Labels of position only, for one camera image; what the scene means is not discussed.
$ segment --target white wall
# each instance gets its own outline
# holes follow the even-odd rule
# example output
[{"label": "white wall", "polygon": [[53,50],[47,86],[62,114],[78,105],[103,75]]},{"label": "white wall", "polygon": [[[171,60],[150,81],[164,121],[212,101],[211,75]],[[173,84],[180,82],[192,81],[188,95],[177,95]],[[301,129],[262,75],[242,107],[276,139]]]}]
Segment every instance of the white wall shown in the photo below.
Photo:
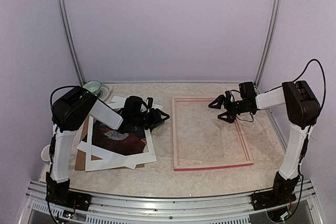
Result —
[{"label": "white wall", "polygon": [[50,143],[50,93],[77,79],[56,0],[0,6],[0,223],[11,224]]},{"label": "white wall", "polygon": [[[327,77],[325,107],[314,128],[302,170],[311,178],[322,204],[327,223],[336,220],[336,0],[282,0],[261,90],[296,78],[311,58],[318,58]],[[323,81],[313,63],[302,77],[308,81],[319,101]],[[284,135],[289,121],[284,106],[272,110]]]},{"label": "white wall", "polygon": [[253,80],[273,0],[66,0],[87,80]]}]

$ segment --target white arm segment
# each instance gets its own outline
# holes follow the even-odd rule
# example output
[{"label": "white arm segment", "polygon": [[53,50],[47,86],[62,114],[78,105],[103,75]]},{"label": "white arm segment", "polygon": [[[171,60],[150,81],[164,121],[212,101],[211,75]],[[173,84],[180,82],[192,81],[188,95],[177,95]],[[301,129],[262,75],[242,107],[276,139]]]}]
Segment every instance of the white arm segment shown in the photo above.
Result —
[{"label": "white arm segment", "polygon": [[[99,100],[96,101],[89,114],[114,130],[117,130],[123,121],[119,114],[109,109]],[[61,133],[57,129],[54,163],[51,171],[51,178],[57,183],[62,183],[69,179],[70,152],[75,135],[76,131],[63,131]]]},{"label": "white arm segment", "polygon": [[302,146],[305,138],[310,137],[313,126],[311,127],[309,133],[310,126],[307,126],[303,130],[295,125],[290,123],[290,135],[288,140],[288,146],[286,150],[285,159],[283,160],[282,166],[280,167],[279,174],[284,179],[293,179],[296,178],[298,173],[298,164],[300,159],[300,154],[302,150]]},{"label": "white arm segment", "polygon": [[[285,96],[282,88],[274,89],[272,91],[258,95],[256,97],[256,103],[257,108],[260,110],[284,104]],[[308,129],[309,126],[302,130],[299,126],[290,123],[288,146],[285,154],[285,159],[283,160],[282,166],[279,171],[279,174],[284,179],[293,179],[299,175],[298,163],[304,139],[308,134]]]}]

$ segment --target green bowl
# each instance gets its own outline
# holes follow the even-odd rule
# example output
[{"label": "green bowl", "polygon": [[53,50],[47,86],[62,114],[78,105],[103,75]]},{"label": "green bowl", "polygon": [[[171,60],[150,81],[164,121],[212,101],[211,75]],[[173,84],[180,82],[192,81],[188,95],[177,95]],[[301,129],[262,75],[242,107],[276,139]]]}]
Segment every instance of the green bowl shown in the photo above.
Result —
[{"label": "green bowl", "polygon": [[92,94],[98,94],[101,87],[100,81],[89,81],[84,84],[83,88],[89,90]]}]

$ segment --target metal post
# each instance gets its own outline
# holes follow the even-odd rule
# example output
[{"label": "metal post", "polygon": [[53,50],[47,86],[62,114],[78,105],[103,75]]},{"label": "metal post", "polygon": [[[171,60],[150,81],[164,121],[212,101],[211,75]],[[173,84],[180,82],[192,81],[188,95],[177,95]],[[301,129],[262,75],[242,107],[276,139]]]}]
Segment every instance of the metal post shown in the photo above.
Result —
[{"label": "metal post", "polygon": [[264,70],[265,70],[266,61],[267,61],[267,58],[268,58],[268,55],[269,55],[269,51],[270,51],[270,47],[271,47],[271,44],[272,44],[276,23],[277,23],[280,2],[281,2],[281,0],[274,0],[273,1],[273,7],[272,7],[271,19],[270,19],[269,26],[268,26],[267,37],[266,37],[266,41],[265,41],[265,44],[264,44],[263,53],[262,53],[261,61],[260,61],[260,64],[259,64],[257,76],[256,76],[256,79],[255,79],[256,87],[258,87],[260,85],[260,81],[261,81],[262,75],[263,75]]},{"label": "metal post", "polygon": [[71,59],[72,59],[73,66],[74,66],[76,74],[77,74],[78,82],[81,85],[84,85],[85,84],[85,79],[84,79],[84,75],[83,75],[83,72],[81,70],[79,60],[78,60],[78,57],[77,57],[77,54],[76,54],[76,51],[75,51],[75,46],[73,44],[74,41],[72,39],[72,35],[71,35],[71,31],[70,31],[69,21],[68,21],[68,17],[67,17],[67,10],[66,10],[66,6],[65,6],[65,0],[57,0],[57,1],[58,1],[58,6],[59,6],[59,11],[60,11],[60,15],[61,15],[61,20],[62,20],[65,36],[67,38],[67,42],[68,42],[68,46],[69,46],[69,50],[70,50],[70,54],[71,54]]}]

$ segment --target beige work surface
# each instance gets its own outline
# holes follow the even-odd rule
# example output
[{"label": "beige work surface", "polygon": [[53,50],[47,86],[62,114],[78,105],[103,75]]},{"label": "beige work surface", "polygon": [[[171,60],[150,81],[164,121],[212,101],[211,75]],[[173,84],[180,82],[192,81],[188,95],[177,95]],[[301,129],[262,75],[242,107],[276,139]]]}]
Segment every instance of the beige work surface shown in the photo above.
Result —
[{"label": "beige work surface", "polygon": [[[154,103],[164,105],[163,111],[170,115],[172,97],[217,97],[226,90],[238,89],[237,84],[215,83],[132,83],[109,84],[109,87],[113,89],[113,92],[107,102],[114,95],[121,97],[137,95],[144,99],[153,97]],[[239,96],[235,93],[234,95],[237,100]],[[215,111],[220,114],[225,110]],[[240,118],[250,120],[249,115],[241,115]],[[217,124],[225,124],[225,122],[218,120]],[[157,162],[146,164],[145,167],[135,170],[110,169],[96,172],[74,170],[80,129],[71,150],[70,187],[100,193],[143,197],[225,195],[271,187],[275,173],[283,161],[284,153],[266,111],[257,112],[253,123],[241,122],[241,125],[251,149],[254,165],[187,172],[173,170],[172,120],[168,120],[152,132]],[[42,181],[45,181],[46,170],[47,167],[43,171]]]}]

